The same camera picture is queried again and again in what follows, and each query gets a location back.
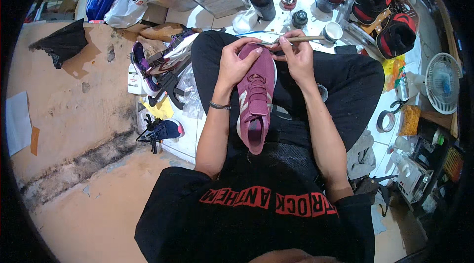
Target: black cloth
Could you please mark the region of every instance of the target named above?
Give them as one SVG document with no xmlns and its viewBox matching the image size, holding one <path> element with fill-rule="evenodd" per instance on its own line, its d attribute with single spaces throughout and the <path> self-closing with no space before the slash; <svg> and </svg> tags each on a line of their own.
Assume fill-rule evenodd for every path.
<svg viewBox="0 0 474 263">
<path fill-rule="evenodd" d="M 206 113 L 222 47 L 235 40 L 207 31 L 193 43 L 191 60 Z M 302 93 L 288 65 L 276 66 L 273 103 L 287 109 L 292 120 L 272 113 L 265 140 L 305 148 L 312 155 Z M 314 69 L 316 81 L 328 89 L 326 106 L 349 150 L 375 110 L 383 88 L 382 66 L 366 56 L 314 52 Z M 146 260 L 247 262 L 272 250 L 300 248 L 344 262 L 373 262 L 369 197 L 350 196 L 331 205 L 314 180 L 294 167 L 246 157 L 248 148 L 236 132 L 236 88 L 230 104 L 228 154 L 219 179 L 179 167 L 164 169 L 158 178 L 135 233 Z"/>
</svg>

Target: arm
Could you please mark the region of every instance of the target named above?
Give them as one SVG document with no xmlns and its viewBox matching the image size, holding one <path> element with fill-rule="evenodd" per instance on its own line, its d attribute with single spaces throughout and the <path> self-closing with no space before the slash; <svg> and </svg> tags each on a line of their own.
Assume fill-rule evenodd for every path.
<svg viewBox="0 0 474 263">
<path fill-rule="evenodd" d="M 326 181 L 326 195 L 331 203 L 353 195 L 347 180 L 346 148 L 332 117 L 324 104 L 314 79 L 313 49 L 309 42 L 295 42 L 293 48 L 286 37 L 302 37 L 300 29 L 280 37 L 284 56 L 276 60 L 287 61 L 288 70 L 298 84 L 306 103 L 310 124 L 311 145 L 316 164 Z"/>
<path fill-rule="evenodd" d="M 218 105 L 228 105 L 232 89 L 244 78 L 262 53 L 263 49 L 257 48 L 245 59 L 240 59 L 237 53 L 249 42 L 261 42 L 261 40 L 241 38 L 222 49 L 219 76 L 214 87 L 212 102 Z M 199 138 L 194 170 L 204 172 L 212 179 L 216 179 L 226 159 L 228 137 L 229 110 L 210 107 Z"/>
</svg>

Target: yellow paper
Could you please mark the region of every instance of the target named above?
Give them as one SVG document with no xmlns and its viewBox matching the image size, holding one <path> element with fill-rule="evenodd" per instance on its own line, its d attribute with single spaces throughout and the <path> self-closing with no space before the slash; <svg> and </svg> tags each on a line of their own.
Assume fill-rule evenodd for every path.
<svg viewBox="0 0 474 263">
<path fill-rule="evenodd" d="M 170 98 L 168 96 L 166 96 L 162 101 L 157 102 L 154 107 L 151 107 L 150 104 L 145 102 L 142 98 L 140 98 L 140 103 L 142 103 L 142 105 L 144 105 L 153 116 L 160 118 L 161 120 L 171 118 L 175 113 L 173 107 L 171 107 Z"/>
</svg>

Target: sneaker tongue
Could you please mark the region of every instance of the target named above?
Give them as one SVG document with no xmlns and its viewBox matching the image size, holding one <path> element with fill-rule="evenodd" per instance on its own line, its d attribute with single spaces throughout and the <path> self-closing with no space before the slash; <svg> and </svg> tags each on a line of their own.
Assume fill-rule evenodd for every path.
<svg viewBox="0 0 474 263">
<path fill-rule="evenodd" d="M 252 100 L 248 105 L 248 110 L 252 115 L 268 115 L 266 100 Z"/>
</svg>

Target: white tile floor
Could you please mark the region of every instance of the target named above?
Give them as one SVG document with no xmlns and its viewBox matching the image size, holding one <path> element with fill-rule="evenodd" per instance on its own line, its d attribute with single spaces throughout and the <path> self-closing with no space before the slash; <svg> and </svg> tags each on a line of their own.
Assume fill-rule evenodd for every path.
<svg viewBox="0 0 474 263">
<path fill-rule="evenodd" d="M 272 33 L 256 33 L 252 34 L 253 37 L 262 39 L 263 41 L 274 41 L 277 36 L 286 32 L 286 29 L 283 28 L 284 23 L 293 14 L 296 9 L 303 9 L 306 11 L 309 17 L 307 24 L 308 33 L 311 35 L 319 35 L 324 27 L 325 23 L 328 21 L 335 21 L 338 10 L 333 11 L 333 13 L 325 14 L 321 11 L 314 9 L 314 0 L 298 0 L 298 4 L 293 11 L 288 11 L 283 9 L 279 0 L 274 0 L 276 7 L 276 18 L 271 22 L 262 22 L 253 27 L 253 31 L 258 30 L 270 30 L 274 29 Z M 169 10 L 166 21 L 170 22 L 179 22 L 185 24 L 187 27 L 196 27 L 196 28 L 212 28 L 212 29 L 221 29 L 222 27 L 227 28 L 227 33 L 236 35 L 232 29 L 232 20 L 235 15 L 223 17 L 216 19 L 209 12 L 205 11 L 201 6 L 197 6 L 192 11 L 187 12 L 177 12 Z M 336 45 L 349 45 L 351 44 L 350 38 L 347 40 L 339 40 Z M 328 53 L 334 53 L 333 44 L 328 44 L 325 42 L 310 42 L 314 50 L 324 51 Z M 414 49 L 406 54 L 407 70 L 414 73 L 419 73 L 421 70 L 421 46 L 419 38 L 417 38 Z M 395 165 L 390 161 L 391 155 L 387 154 L 388 144 L 394 143 L 395 138 L 400 130 L 400 113 L 396 114 L 396 124 L 392 131 L 388 133 L 383 133 L 377 130 L 376 120 L 383 110 L 390 110 L 390 104 L 396 100 L 395 91 L 389 91 L 382 94 L 380 100 L 377 104 L 375 112 L 372 118 L 369 121 L 367 128 L 372 133 L 374 137 L 374 153 L 376 158 L 376 169 L 373 170 L 370 174 L 371 177 L 377 176 L 382 177 L 390 175 L 394 170 L 396 170 Z M 182 115 L 182 112 L 174 107 L 175 115 L 173 118 L 178 119 L 185 129 L 185 136 L 180 138 L 178 142 L 171 140 L 165 140 L 163 142 L 163 148 L 170 151 L 171 153 L 191 162 L 195 163 L 194 158 L 196 156 L 197 143 L 201 135 L 202 129 L 206 117 L 202 119 L 191 119 Z"/>
</svg>

